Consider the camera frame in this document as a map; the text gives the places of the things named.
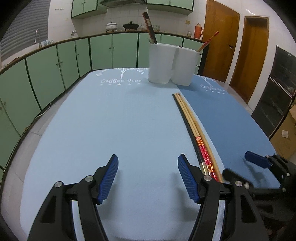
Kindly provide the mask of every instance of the orange thermos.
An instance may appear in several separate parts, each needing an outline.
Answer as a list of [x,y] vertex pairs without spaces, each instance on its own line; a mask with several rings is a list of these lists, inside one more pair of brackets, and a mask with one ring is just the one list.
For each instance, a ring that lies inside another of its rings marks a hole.
[[201,27],[201,25],[198,23],[195,26],[195,31],[194,31],[194,38],[196,39],[200,39],[200,36],[203,34],[203,29]]

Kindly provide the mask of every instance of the metal screw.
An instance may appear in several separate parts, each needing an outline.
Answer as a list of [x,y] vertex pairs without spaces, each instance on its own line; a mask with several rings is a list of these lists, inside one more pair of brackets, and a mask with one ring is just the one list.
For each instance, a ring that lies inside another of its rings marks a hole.
[[85,178],[85,180],[86,180],[87,182],[91,182],[93,179],[94,179],[93,176],[87,176],[87,177]]
[[250,188],[249,183],[245,183],[244,186],[245,186],[246,189],[249,189]]
[[204,176],[204,179],[205,179],[206,181],[211,181],[211,180],[212,180],[211,176],[209,176],[209,175],[205,175],[205,176]]
[[235,185],[237,185],[238,187],[242,186],[242,182],[241,181],[235,181]]
[[62,186],[62,182],[56,182],[55,184],[54,184],[54,186],[56,187],[56,188],[59,188],[59,187],[61,187]]

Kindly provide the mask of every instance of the faucet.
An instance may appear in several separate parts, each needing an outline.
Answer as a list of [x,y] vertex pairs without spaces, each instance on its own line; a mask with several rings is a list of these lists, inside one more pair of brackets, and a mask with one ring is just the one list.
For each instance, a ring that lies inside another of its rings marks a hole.
[[34,41],[34,44],[36,44],[37,34],[39,34],[39,48],[41,48],[41,39],[40,39],[40,30],[39,30],[39,29],[36,30],[36,35],[35,35],[35,41]]
[[73,38],[74,34],[76,34],[76,33],[77,33],[77,31],[73,30],[72,33],[71,33],[71,38]]

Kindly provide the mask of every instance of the range hood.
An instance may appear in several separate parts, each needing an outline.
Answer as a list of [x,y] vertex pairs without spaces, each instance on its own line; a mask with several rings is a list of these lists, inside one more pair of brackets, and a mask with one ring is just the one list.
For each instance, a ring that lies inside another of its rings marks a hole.
[[100,2],[100,4],[110,8],[133,3],[145,4],[145,0],[103,0]]

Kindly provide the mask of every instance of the black pot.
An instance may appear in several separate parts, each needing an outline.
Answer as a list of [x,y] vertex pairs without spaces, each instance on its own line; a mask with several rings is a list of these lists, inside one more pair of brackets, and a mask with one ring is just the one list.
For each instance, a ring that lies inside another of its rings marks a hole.
[[123,27],[124,27],[124,31],[129,30],[129,29],[137,30],[139,25],[130,21],[130,24],[124,24]]

